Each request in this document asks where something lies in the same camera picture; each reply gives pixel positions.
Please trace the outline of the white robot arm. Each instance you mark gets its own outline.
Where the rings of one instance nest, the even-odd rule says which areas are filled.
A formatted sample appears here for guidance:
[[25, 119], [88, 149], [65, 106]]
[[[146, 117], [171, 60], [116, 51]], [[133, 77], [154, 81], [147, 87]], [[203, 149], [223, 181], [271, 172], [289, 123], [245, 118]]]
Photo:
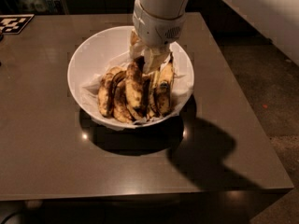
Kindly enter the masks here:
[[[221, 0], [299, 65], [299, 0]], [[135, 0], [133, 25], [160, 54], [180, 37], [189, 0]]]

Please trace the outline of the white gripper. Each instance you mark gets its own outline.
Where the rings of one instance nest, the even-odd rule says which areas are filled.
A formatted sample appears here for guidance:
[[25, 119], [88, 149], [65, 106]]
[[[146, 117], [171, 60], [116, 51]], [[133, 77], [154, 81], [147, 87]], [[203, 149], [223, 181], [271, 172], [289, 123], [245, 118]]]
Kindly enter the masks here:
[[185, 15], [172, 20], [156, 18], [141, 6], [140, 0], [135, 0], [135, 28], [130, 34], [129, 55], [131, 59], [136, 59], [144, 54], [145, 74], [157, 70], [169, 56], [168, 45], [179, 39], [185, 18]]

